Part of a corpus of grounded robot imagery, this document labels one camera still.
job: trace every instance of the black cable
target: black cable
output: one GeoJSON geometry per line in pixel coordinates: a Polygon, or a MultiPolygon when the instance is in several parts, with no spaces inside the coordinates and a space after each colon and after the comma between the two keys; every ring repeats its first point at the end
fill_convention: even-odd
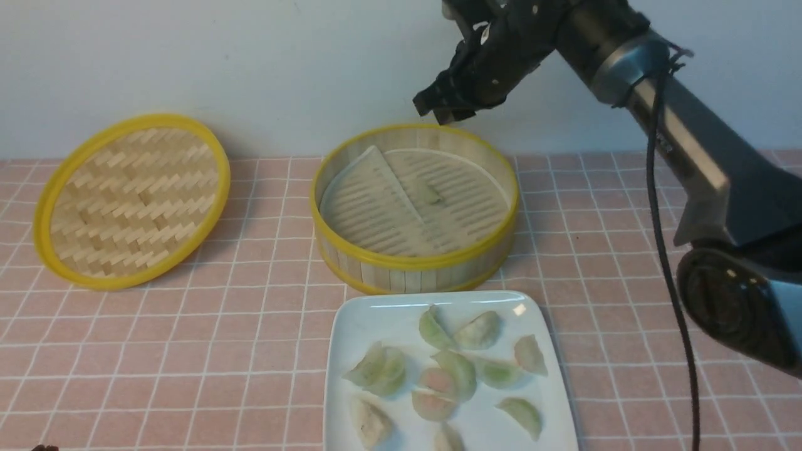
{"type": "Polygon", "coordinates": [[[674,307],[674,315],[677,317],[679,334],[682,336],[683,347],[685,348],[685,357],[688,361],[688,373],[691,379],[691,416],[693,421],[691,449],[693,451],[699,451],[699,442],[701,440],[699,431],[699,381],[696,376],[694,350],[691,347],[691,336],[688,334],[688,325],[685,322],[683,309],[679,304],[677,287],[674,284],[674,278],[671,275],[671,266],[668,262],[668,253],[666,252],[666,242],[663,241],[662,237],[657,189],[654,187],[654,150],[657,147],[658,129],[663,110],[663,96],[665,95],[668,77],[670,77],[674,71],[678,69],[678,66],[676,65],[676,59],[681,55],[682,54],[677,54],[674,58],[672,58],[669,67],[665,71],[662,71],[657,78],[657,86],[654,91],[654,102],[652,103],[651,124],[649,125],[649,144],[646,148],[646,193],[649,196],[652,228],[654,229],[654,243],[657,246],[660,266],[662,267],[662,275],[666,280],[666,285],[668,286],[668,295],[671,299],[671,305],[674,307]]]}

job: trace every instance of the bamboo steamer lid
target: bamboo steamer lid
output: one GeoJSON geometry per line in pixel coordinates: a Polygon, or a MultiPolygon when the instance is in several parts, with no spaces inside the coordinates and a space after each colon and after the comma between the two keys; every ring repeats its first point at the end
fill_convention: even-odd
{"type": "Polygon", "coordinates": [[[323,162],[312,187],[321,255],[358,290],[478,286],[512,245],[517,181],[473,135],[423,124],[368,132],[323,162]]]}
{"type": "Polygon", "coordinates": [[[187,258],[219,219],[229,162],[202,124],[174,115],[114,125],[70,155],[45,186],[34,243],[77,285],[116,290],[187,258]]]}

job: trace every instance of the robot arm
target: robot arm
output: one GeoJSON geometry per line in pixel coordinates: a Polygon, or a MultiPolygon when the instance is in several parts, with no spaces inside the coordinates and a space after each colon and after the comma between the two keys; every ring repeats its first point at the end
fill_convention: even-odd
{"type": "MultiPolygon", "coordinates": [[[[495,108],[553,51],[646,129],[670,44],[626,0],[444,0],[464,40],[415,96],[441,124],[495,108]]],[[[674,242],[686,311],[709,335],[802,378],[802,181],[669,77],[658,151],[688,197],[674,242]]]]}

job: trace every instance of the dumpling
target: dumpling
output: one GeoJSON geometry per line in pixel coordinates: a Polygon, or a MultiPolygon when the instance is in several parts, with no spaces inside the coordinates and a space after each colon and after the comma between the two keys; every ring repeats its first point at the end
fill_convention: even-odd
{"type": "Polygon", "coordinates": [[[451,426],[443,423],[435,435],[435,451],[465,451],[462,437],[451,426]]]}
{"type": "Polygon", "coordinates": [[[386,413],[355,396],[351,398],[351,422],[365,449],[373,449],[393,434],[395,426],[386,413]]]}
{"type": "Polygon", "coordinates": [[[450,372],[442,368],[426,368],[420,373],[418,385],[433,392],[455,399],[457,397],[456,382],[450,372]]]}
{"type": "Polygon", "coordinates": [[[392,396],[407,380],[407,362],[403,352],[394,347],[386,347],[384,367],[379,377],[366,390],[376,396],[392,396]]]}
{"type": "Polygon", "coordinates": [[[522,400],[521,398],[507,398],[501,401],[496,407],[505,411],[517,421],[522,428],[526,429],[526,432],[529,433],[532,440],[537,441],[537,439],[541,437],[541,432],[543,430],[541,415],[529,401],[522,400]]]}
{"type": "Polygon", "coordinates": [[[429,205],[434,205],[443,201],[443,197],[420,177],[415,179],[415,191],[418,193],[418,198],[429,205]]]}
{"type": "Polygon", "coordinates": [[[499,338],[501,318],[495,311],[486,311],[454,334],[461,348],[473,351],[489,349],[499,338]]]}
{"type": "Polygon", "coordinates": [[[379,378],[382,368],[384,368],[384,346],[377,341],[367,350],[362,361],[347,372],[343,378],[350,380],[358,387],[366,387],[379,378]]]}
{"type": "Polygon", "coordinates": [[[440,351],[432,359],[454,379],[457,400],[465,402],[473,398],[476,392],[476,369],[468,359],[454,351],[440,351]]]}
{"type": "Polygon", "coordinates": [[[446,421],[454,413],[456,403],[435,393],[415,390],[412,392],[412,408],[424,420],[446,421]]]}
{"type": "Polygon", "coordinates": [[[451,349],[456,347],[454,340],[448,336],[448,333],[437,322],[437,309],[435,306],[429,307],[423,315],[420,316],[418,322],[418,332],[420,338],[426,343],[429,343],[437,349],[451,349]]]}
{"type": "Polygon", "coordinates": [[[548,376],[549,369],[543,360],[543,352],[537,346],[535,335],[527,335],[515,343],[515,360],[524,371],[541,376],[548,376]]]}
{"type": "Polygon", "coordinates": [[[476,364],[476,373],[482,382],[499,390],[512,387],[524,375],[520,368],[505,362],[475,357],[473,363],[476,364]]]}

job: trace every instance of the pink grid tablecloth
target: pink grid tablecloth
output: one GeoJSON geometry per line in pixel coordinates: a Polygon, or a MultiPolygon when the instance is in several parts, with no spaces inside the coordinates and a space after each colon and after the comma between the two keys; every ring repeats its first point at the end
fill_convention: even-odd
{"type": "MultiPolygon", "coordinates": [[[[769,156],[791,170],[802,152],[769,156]]],[[[531,295],[556,337],[587,450],[689,449],[687,370],[638,153],[524,156],[516,244],[483,288],[531,295]]],[[[40,265],[30,220],[58,161],[0,163],[0,449],[322,449],[334,313],[320,159],[235,160],[210,239],[147,286],[80,290],[40,265]]],[[[666,235],[685,201],[658,168],[666,235]]],[[[671,249],[674,264],[683,250],[671,249]]],[[[703,449],[802,449],[802,384],[691,332],[703,449]]]]}

